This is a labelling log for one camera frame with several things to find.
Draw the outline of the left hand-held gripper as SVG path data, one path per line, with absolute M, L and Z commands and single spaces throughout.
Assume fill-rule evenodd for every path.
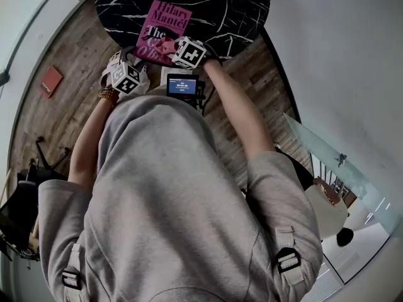
M 123 48 L 108 61 L 102 72 L 100 86 L 121 94 L 144 95 L 150 87 L 147 61 L 135 57 L 135 46 Z

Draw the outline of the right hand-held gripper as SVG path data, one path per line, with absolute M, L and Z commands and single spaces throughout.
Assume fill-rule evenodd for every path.
M 195 69 L 205 58 L 207 49 L 202 42 L 182 36 L 175 41 L 163 43 L 163 54 L 173 65 L 184 69 Z

